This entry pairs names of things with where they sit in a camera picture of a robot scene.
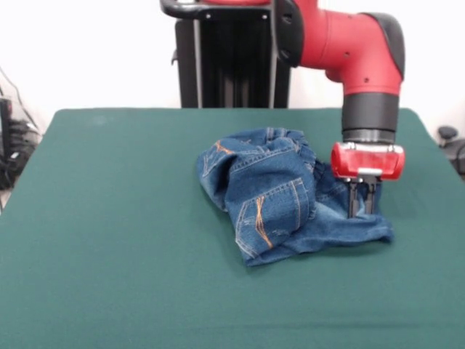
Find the table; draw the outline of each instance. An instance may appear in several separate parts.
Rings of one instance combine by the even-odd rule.
[[[252,127],[305,132],[340,110],[60,111],[0,217],[0,348],[447,348],[465,340],[465,188],[418,116],[381,205],[393,245],[247,268],[197,155]]]

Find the seam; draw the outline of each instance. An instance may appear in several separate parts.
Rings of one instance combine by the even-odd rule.
[[[245,245],[240,238],[236,236],[235,243],[239,246],[239,248],[244,251],[248,256],[252,258],[257,258],[258,254],[254,252],[254,250],[250,249],[247,245]]]
[[[235,231],[237,234],[240,234],[240,224],[242,223],[244,219],[244,215],[246,214],[247,207],[250,204],[250,200],[244,201],[242,203],[242,206],[240,207],[239,215],[238,215],[238,220],[235,222]]]
[[[300,227],[300,215],[301,215],[301,212],[300,212],[300,200],[299,200],[299,194],[297,193],[297,188],[296,188],[296,185],[294,184],[294,182],[292,182],[292,189],[294,191],[294,194],[296,195],[296,203],[297,203],[297,225],[296,225],[296,229],[299,229],[299,227]]]
[[[244,251],[250,257],[255,258],[258,256],[258,254],[251,247],[245,244],[240,238],[240,232],[242,231],[241,223],[244,220],[244,215],[246,214],[246,211],[248,209],[248,206],[250,205],[250,202],[251,202],[250,200],[243,202],[242,207],[240,208],[238,220],[236,221],[236,224],[235,224],[235,243],[239,246],[239,248],[242,251]]]
[[[217,147],[217,152],[224,151],[227,155],[234,154],[233,151],[230,151],[229,149],[223,147],[221,145],[221,141],[219,140],[215,143],[215,146]]]
[[[294,151],[294,149],[284,148],[284,149],[278,149],[276,151],[272,151],[269,153],[259,154],[258,156],[255,156],[252,159],[248,159],[247,161],[243,161],[243,162],[240,162],[239,164],[234,165],[233,167],[231,167],[230,173],[238,172],[242,169],[246,169],[252,165],[258,164],[260,161],[271,159],[273,156],[276,156],[276,155],[290,153],[291,151]]]
[[[267,232],[264,229],[263,217],[262,217],[262,207],[263,207],[264,196],[260,196],[256,200],[256,220],[255,220],[255,230],[258,234],[263,238],[263,240],[267,243],[270,249],[273,248],[273,244],[268,238]]]

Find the jeans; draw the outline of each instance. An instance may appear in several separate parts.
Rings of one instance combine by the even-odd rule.
[[[209,198],[229,214],[247,266],[393,239],[378,209],[381,185],[374,214],[365,214],[366,189],[359,185],[359,212],[347,218],[347,184],[317,160],[303,132],[266,128],[230,135],[202,152],[196,169]]]

